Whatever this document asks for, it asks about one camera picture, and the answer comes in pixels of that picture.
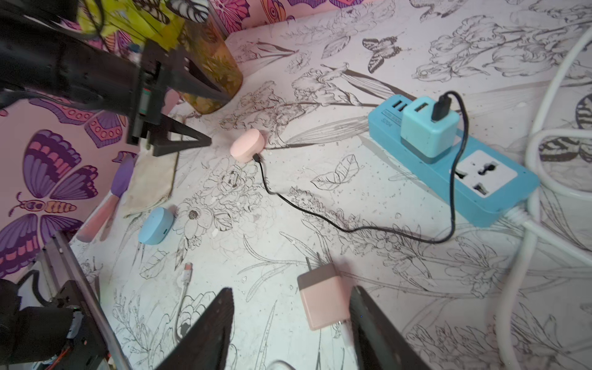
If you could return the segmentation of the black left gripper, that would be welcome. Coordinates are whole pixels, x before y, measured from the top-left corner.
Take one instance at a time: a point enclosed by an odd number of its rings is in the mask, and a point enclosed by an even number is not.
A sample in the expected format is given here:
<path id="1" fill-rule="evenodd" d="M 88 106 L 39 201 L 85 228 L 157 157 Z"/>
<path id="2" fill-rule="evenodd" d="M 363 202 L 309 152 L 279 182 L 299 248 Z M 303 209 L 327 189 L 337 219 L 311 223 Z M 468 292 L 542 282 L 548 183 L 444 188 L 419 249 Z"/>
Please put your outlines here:
<path id="1" fill-rule="evenodd" d="M 208 147 L 212 139 L 162 113 L 163 99 L 141 113 L 145 73 L 137 64 L 26 18 L 1 15 L 1 107 L 32 97 L 61 97 L 79 109 L 129 117 L 127 143 L 147 135 L 154 157 Z M 183 46 L 169 51 L 165 82 L 180 93 L 221 103 L 228 93 Z"/>

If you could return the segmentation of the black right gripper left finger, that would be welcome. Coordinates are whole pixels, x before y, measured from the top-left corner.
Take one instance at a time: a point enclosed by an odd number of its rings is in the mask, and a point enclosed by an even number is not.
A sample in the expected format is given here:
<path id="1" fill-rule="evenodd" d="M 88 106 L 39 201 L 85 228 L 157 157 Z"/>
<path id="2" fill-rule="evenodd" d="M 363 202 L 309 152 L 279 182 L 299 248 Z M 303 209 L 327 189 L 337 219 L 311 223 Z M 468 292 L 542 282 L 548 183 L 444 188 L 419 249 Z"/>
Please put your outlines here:
<path id="1" fill-rule="evenodd" d="M 234 297 L 223 288 L 157 370 L 220 370 L 231 344 Z"/>

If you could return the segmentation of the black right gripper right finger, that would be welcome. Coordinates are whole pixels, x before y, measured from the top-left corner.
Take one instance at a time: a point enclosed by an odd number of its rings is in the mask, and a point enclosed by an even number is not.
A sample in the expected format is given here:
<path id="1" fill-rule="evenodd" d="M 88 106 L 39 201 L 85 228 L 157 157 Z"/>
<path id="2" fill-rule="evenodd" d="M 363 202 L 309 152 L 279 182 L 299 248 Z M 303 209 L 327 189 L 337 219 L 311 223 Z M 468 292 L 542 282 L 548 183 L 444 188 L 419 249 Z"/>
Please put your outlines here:
<path id="1" fill-rule="evenodd" d="M 359 369 L 430 370 L 363 287 L 352 288 L 349 311 Z"/>

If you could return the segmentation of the pink earbud case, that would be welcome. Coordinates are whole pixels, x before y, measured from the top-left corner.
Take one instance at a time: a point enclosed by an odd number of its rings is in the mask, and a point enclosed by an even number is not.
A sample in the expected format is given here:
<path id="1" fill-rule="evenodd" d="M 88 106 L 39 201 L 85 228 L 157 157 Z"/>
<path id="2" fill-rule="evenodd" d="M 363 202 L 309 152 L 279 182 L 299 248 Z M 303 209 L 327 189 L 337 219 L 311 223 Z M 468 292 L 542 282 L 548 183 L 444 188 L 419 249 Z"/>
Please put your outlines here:
<path id="1" fill-rule="evenodd" d="M 250 129 L 231 145 L 230 154 L 237 162 L 248 163 L 265 148 L 266 140 L 258 129 Z"/>

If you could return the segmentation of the teal power strip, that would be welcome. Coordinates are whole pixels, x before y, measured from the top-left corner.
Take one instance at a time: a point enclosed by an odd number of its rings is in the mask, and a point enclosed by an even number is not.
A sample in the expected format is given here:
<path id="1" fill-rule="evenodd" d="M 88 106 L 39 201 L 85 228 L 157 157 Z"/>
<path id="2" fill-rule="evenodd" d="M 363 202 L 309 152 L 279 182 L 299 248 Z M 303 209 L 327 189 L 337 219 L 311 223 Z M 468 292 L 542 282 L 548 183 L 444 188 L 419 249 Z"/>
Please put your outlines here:
<path id="1" fill-rule="evenodd" d="M 539 187 L 533 171 L 466 134 L 459 125 L 459 143 L 438 162 L 423 162 L 400 137 L 402 110 L 412 101 L 395 95 L 375 108 L 368 115 L 370 137 L 472 225 L 492 225 Z"/>

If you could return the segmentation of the mint usb charger adapter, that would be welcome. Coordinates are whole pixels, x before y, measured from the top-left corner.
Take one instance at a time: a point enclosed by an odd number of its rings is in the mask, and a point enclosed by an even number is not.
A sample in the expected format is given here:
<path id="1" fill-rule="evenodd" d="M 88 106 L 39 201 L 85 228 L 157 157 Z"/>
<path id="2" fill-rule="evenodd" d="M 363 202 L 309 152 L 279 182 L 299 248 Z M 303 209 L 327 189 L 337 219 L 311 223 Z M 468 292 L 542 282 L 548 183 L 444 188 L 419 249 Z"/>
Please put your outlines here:
<path id="1" fill-rule="evenodd" d="M 402 144 L 425 163 L 436 163 L 459 143 L 460 115 L 451 110 L 452 99 L 421 97 L 402 110 Z"/>

